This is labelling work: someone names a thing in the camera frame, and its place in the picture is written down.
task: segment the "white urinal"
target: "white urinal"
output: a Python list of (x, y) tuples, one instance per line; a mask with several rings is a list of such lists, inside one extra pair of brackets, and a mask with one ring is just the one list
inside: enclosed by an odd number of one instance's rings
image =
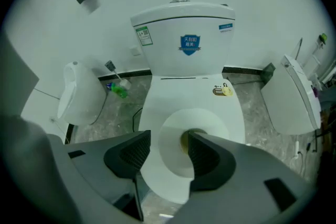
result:
[(64, 67), (65, 90), (57, 116), (73, 125), (92, 124), (104, 105), (106, 91), (93, 72), (79, 62)]

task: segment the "green sticker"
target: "green sticker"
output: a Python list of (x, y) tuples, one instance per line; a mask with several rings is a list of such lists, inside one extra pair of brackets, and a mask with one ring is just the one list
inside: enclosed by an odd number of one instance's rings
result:
[(151, 35), (149, 34), (147, 26), (138, 28), (136, 33), (140, 39), (140, 42), (143, 46), (153, 45)]

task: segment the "blue sticker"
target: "blue sticker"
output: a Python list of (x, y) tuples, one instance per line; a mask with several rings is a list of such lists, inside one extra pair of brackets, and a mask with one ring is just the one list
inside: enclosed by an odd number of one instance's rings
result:
[(219, 30), (221, 33), (231, 31), (233, 27), (233, 24), (226, 24), (226, 25), (219, 25)]
[(185, 35), (181, 37), (181, 46), (179, 50), (182, 50), (185, 54), (191, 55), (195, 51), (200, 50), (200, 37), (197, 35)]

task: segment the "toilet paper roll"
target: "toilet paper roll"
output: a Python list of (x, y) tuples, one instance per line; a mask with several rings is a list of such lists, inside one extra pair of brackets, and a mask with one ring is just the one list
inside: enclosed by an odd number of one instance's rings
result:
[(223, 120), (205, 109), (182, 109), (164, 122), (159, 133), (163, 163), (175, 175), (193, 179), (193, 164), (181, 147), (181, 135), (190, 129), (199, 129), (225, 139), (229, 139), (229, 132)]

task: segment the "sticker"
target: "sticker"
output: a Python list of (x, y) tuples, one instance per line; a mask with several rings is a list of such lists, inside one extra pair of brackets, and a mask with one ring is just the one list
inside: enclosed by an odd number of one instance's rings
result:
[(215, 85), (215, 88), (212, 90), (214, 95), (218, 96), (233, 96), (233, 90), (227, 86), (226, 83), (223, 83), (223, 86)]
[(233, 28), (233, 24), (219, 25), (219, 31), (221, 33), (231, 31)]
[(183, 51), (187, 55), (193, 54), (195, 51), (200, 50), (200, 38), (197, 35), (185, 35), (181, 37), (181, 46), (179, 50)]
[(143, 46), (153, 45), (151, 35), (149, 34), (147, 26), (138, 28), (136, 33), (140, 39), (140, 42)]

